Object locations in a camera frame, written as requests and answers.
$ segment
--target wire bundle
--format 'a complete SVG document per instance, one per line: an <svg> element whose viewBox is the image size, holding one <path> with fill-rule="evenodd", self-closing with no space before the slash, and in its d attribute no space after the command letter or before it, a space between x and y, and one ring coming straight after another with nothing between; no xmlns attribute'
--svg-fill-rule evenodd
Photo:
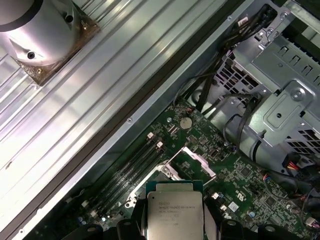
<svg viewBox="0 0 320 240"><path fill-rule="evenodd" d="M236 44L247 40L248 38L254 36L258 33L262 28L267 27L272 19L273 10L272 8L265 4L260 11L252 17L252 19L240 27L234 27L234 29L230 32L230 34L222 41L220 47L218 48L217 55L213 60L213 72L216 73L220 66L223 64L223 56L226 55L229 51L232 51ZM205 78L200 78L193 83L188 92L185 93L185 97L188 98L192 94L194 90L199 87L203 81L205 80L202 92L199 96L199 100L196 103L195 108L202 111L204 105L207 102L207 98L210 92L211 84L213 82L214 75Z"/></svg>
<svg viewBox="0 0 320 240"><path fill-rule="evenodd" d="M287 166L288 169L291 169L291 170L295 170L295 171L298 171L300 168L295 165L292 161L289 162L288 166Z"/></svg>

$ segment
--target electronic component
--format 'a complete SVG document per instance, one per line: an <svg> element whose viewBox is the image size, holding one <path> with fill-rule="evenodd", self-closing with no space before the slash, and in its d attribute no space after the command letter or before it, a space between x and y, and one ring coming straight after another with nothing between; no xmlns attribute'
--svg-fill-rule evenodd
<svg viewBox="0 0 320 240"><path fill-rule="evenodd" d="M250 174L250 170L248 168L243 168L241 170L241 174L244 176L244 177L247 177L249 174Z"/></svg>
<svg viewBox="0 0 320 240"><path fill-rule="evenodd" d="M199 191L153 191L147 196L147 236L152 240L204 239L203 195Z"/></svg>
<svg viewBox="0 0 320 240"><path fill-rule="evenodd" d="M276 200L274 200L271 196L268 197L267 200L265 201L265 203L268 204L269 207L272 207L275 202Z"/></svg>
<svg viewBox="0 0 320 240"><path fill-rule="evenodd" d="M180 120L180 128L187 130L192 127L192 119L190 117L183 117Z"/></svg>
<svg viewBox="0 0 320 240"><path fill-rule="evenodd" d="M239 221L249 229L255 229L255 226L261 224L276 223L287 226L288 231L300 237L309 236L300 224L299 215L287 209L288 204L292 207L296 205L270 196L259 169L249 165L228 146L224 146L224 138L201 113L194 111L189 114L192 127L188 131L179 131L179 138L168 132L167 118L171 118L171 125L177 126L182 116L185 116L185 109L190 107L186 102L177 106L178 108L169 106L130 145L101 176L100 181L92 186L95 192L86 191L88 197L83 202L85 207L73 209L77 213L74 219L81 216L87 223L98 223L104 229L113 227L131 215L137 199L146 194L144 188L147 182L185 179L202 180L206 183L213 179L206 185L205 194L216 201L223 218ZM159 142L163 143L161 148L157 148ZM208 153L213 149L219 149L219 154L210 158ZM219 174L212 178L208 173L210 171L212 176L216 176L213 173ZM268 184L274 194L286 195L273 181ZM110 196L107 189L114 191L115 196ZM93 210L98 213L98 217L90 215ZM59 225L62 228L70 223L62 220Z"/></svg>

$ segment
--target cable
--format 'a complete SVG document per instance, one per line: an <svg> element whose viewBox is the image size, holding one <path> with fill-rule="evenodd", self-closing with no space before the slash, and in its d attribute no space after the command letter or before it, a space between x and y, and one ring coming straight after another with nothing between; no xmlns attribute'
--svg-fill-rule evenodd
<svg viewBox="0 0 320 240"><path fill-rule="evenodd" d="M258 151L258 148L259 146L261 145L261 141L258 140L253 148L253 151L252 151L252 161L254 161L255 163L257 162L257 151Z"/></svg>
<svg viewBox="0 0 320 240"><path fill-rule="evenodd" d="M278 195L275 195L270 189L269 189L269 186L267 184L267 181L270 180L271 178L265 174L262 181L263 181L263 184L265 186L265 189L267 190L267 192L272 195L274 198L278 199L278 200L285 200L285 201L292 201L292 200L301 200L301 198L304 197L304 195L301 195L299 197L281 197L281 196L278 196Z"/></svg>
<svg viewBox="0 0 320 240"><path fill-rule="evenodd" d="M242 118L242 116L240 114L234 114L224 125L223 129L222 129L222 135L224 138L224 141L228 144L228 146L231 146L232 144L229 142L228 138L227 138L227 127L228 125L235 119L235 117L240 117Z"/></svg>
<svg viewBox="0 0 320 240"><path fill-rule="evenodd" d="M250 118L251 114L255 110L256 106L258 105L258 103L259 103L258 99L255 97L252 97L249 100L249 102L246 106L246 109L244 111L244 114L241 118L238 129L236 131L237 138L236 138L236 142L235 142L235 147L238 152L240 151L241 136L242 136L242 132L244 130L244 127L245 127L248 119Z"/></svg>
<svg viewBox="0 0 320 240"><path fill-rule="evenodd" d="M252 17L252 19L249 21L249 23L245 23L245 26L240 27L238 32L234 32L234 30L231 31L231 34L226 37L224 41L220 44L220 47L218 47L218 54L214 58L214 64L213 64L213 72L216 72L220 66L223 64L223 56L228 53L228 51L232 51L232 48L243 40L248 38L248 35L252 35L254 32L258 32L270 19L271 19L271 13L272 9L269 5L265 4L263 7L259 10L259 12ZM188 90L188 93L186 93L185 97L189 98L192 92L199 87L203 83L204 79L201 79L199 81L196 81L194 85L191 86L190 90ZM212 79L209 77L205 80L205 84L202 88L201 94L199 96L199 100L196 103L195 108L198 111L202 111L204 105L207 102L208 95L211 88Z"/></svg>
<svg viewBox="0 0 320 240"><path fill-rule="evenodd" d="M216 73L217 70L220 68L221 64L223 63L223 56L228 52L228 50L222 49L218 52L218 54L216 55L214 61L213 61L213 71ZM204 82L204 86L202 88L201 94L199 96L199 100L195 105L195 108L199 111L202 112L202 109L204 108L204 105L207 102L208 99L208 95L210 92L210 88L211 88L211 84L212 84L212 78L208 77L205 82Z"/></svg>
<svg viewBox="0 0 320 240"><path fill-rule="evenodd" d="M196 75L196 76L192 76L187 78L184 83L181 85L180 89L178 90L178 92L175 94L174 98L173 98L173 102L172 105L174 107L176 107L177 105L177 99L180 97L181 92L183 91L183 89L185 88L185 86L193 79L196 78L203 78L203 77L208 77L208 76L213 76L214 74L216 74L215 72L209 72L209 73L205 73L205 74L201 74L201 75Z"/></svg>
<svg viewBox="0 0 320 240"><path fill-rule="evenodd" d="M249 99L252 98L251 94L245 94L245 93L228 93L225 95L222 95L223 99L220 100L219 98L210 106L208 107L202 114L205 116L208 113L210 113L214 108L216 108L220 102L225 101L228 98L244 98Z"/></svg>
<svg viewBox="0 0 320 240"><path fill-rule="evenodd" d="M311 193L313 192L313 190L314 190L314 188L312 188L305 195L305 199L304 199L303 204L302 204L302 208L301 208L299 219L300 219L301 225L304 226L305 229L307 229L308 231L310 231L312 233L320 233L320 229L314 229L312 227L309 227L309 226L305 225L305 223L304 223L304 212L305 212L306 204L307 204L307 201L309 200L309 197L310 197Z"/></svg>

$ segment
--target ventilation holes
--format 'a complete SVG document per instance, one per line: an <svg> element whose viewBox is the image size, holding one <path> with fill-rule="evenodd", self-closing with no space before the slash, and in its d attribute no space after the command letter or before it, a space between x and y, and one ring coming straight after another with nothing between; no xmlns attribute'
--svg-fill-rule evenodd
<svg viewBox="0 0 320 240"><path fill-rule="evenodd" d="M301 135L298 140L292 139L290 136L286 138L286 142L297 152L301 154L320 153L320 139L312 129L299 130Z"/></svg>
<svg viewBox="0 0 320 240"><path fill-rule="evenodd" d="M232 94L250 93L259 84L245 71L234 66L232 55L225 60L215 79ZM243 105L247 104L247 99L239 98Z"/></svg>

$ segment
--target black rubber seal strip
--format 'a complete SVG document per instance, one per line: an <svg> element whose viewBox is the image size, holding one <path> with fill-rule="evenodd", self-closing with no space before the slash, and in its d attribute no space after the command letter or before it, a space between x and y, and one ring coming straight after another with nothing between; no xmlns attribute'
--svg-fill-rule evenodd
<svg viewBox="0 0 320 240"><path fill-rule="evenodd" d="M17 20L14 20L10 23L0 25L0 32L8 32L15 29L18 29L28 22L30 22L40 11L42 4L44 3L44 0L34 0L33 4L29 8L28 11L25 12L21 17L19 17Z"/></svg>
<svg viewBox="0 0 320 240"><path fill-rule="evenodd" d="M211 18L145 83L51 182L0 232L11 240L19 229L77 173L137 109L214 33L245 0L227 0Z"/></svg>

